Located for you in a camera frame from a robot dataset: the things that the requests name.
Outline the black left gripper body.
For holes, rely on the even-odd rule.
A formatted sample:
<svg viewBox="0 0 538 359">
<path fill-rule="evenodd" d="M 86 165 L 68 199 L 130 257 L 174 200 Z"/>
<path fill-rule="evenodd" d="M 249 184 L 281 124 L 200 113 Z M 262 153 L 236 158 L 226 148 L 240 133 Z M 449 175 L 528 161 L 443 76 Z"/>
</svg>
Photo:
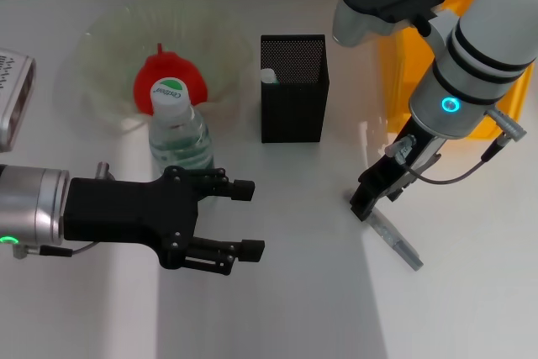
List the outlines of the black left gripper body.
<svg viewBox="0 0 538 359">
<path fill-rule="evenodd" d="M 198 198 L 188 171 L 179 166 L 152 182 L 76 177 L 62 218 L 66 240 L 145 245 L 163 268 L 175 270 L 186 261 Z"/>
</svg>

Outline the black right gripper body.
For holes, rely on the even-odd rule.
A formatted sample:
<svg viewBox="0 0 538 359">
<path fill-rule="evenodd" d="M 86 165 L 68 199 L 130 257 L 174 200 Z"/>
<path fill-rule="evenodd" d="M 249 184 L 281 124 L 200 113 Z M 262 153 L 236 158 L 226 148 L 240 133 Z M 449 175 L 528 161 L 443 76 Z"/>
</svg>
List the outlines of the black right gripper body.
<svg viewBox="0 0 538 359">
<path fill-rule="evenodd" d="M 421 173 L 433 166 L 446 140 L 422 129 L 410 118 L 399 132 L 395 142 L 412 136 L 414 144 L 403 149 L 405 164 Z M 415 179 L 400 166 L 393 157 L 383 155 L 359 176 L 356 190 L 357 203 L 376 203 L 379 198 L 388 197 L 392 201 Z"/>
</svg>

